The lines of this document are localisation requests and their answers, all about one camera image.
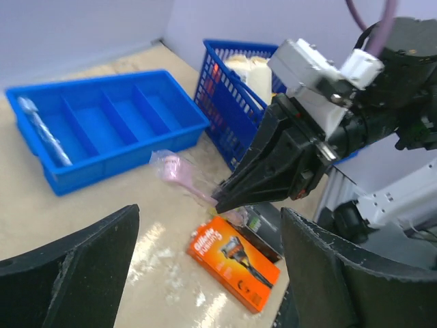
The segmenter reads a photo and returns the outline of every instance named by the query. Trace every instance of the black box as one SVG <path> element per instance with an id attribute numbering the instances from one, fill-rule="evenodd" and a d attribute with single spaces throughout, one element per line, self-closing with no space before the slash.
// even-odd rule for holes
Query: black box
<path id="1" fill-rule="evenodd" d="M 245 206 L 249 220 L 244 227 L 235 229 L 255 246 L 269 261 L 283 257 L 281 240 L 281 212 L 271 203 Z"/>

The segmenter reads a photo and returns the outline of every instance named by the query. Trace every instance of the robotic arm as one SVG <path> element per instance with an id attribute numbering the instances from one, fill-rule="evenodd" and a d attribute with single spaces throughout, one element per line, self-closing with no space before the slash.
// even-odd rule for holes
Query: robotic arm
<path id="1" fill-rule="evenodd" d="M 398 150 L 437 148 L 437 20 L 396 18 L 392 27 L 366 29 L 340 69 L 304 40 L 278 48 L 269 66 L 287 94 L 273 98 L 214 195 L 218 213 L 305 197 L 333 163 L 392 133 Z"/>

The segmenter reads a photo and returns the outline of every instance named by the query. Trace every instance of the blue compartment tray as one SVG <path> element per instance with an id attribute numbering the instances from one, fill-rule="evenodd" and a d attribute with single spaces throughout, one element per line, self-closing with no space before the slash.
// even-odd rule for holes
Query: blue compartment tray
<path id="1" fill-rule="evenodd" d="M 57 195 L 149 162 L 152 151 L 194 146 L 209 121 L 164 70 L 13 87 L 6 96 L 18 128 Z M 27 97 L 59 140 L 63 166 L 18 104 Z"/>

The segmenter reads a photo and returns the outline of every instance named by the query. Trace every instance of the blue mesh basket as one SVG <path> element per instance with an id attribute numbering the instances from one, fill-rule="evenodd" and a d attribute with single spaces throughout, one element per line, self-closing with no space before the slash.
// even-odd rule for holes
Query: blue mesh basket
<path id="1" fill-rule="evenodd" d="M 270 58 L 278 46 L 220 40 L 203 43 L 206 53 L 195 102 L 211 122 L 206 131 L 208 136 L 234 171 L 251 145 L 264 114 L 253 99 L 263 108 L 266 104 L 223 61 L 235 54 Z M 285 86 L 273 75 L 272 92 L 285 91 Z"/>

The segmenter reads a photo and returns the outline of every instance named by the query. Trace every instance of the light purple wall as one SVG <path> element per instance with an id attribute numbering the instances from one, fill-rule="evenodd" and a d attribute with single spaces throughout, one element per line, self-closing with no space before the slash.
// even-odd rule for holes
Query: light purple wall
<path id="1" fill-rule="evenodd" d="M 65 74 L 161 38 L 173 0 L 0 3 L 0 88 Z"/>
<path id="2" fill-rule="evenodd" d="M 385 1 L 382 0 L 355 0 L 355 6 L 366 22 L 378 21 Z M 437 18 L 437 2 L 434 0 L 398 0 L 397 15 L 420 19 Z M 366 10 L 369 5 L 372 11 Z"/>
<path id="3" fill-rule="evenodd" d="M 371 6 L 362 11 L 369 16 Z M 348 56 L 359 33 L 344 1 L 175 0 L 164 41 L 199 70 L 204 38 L 274 44 L 286 38 L 304 38 L 339 63 Z"/>

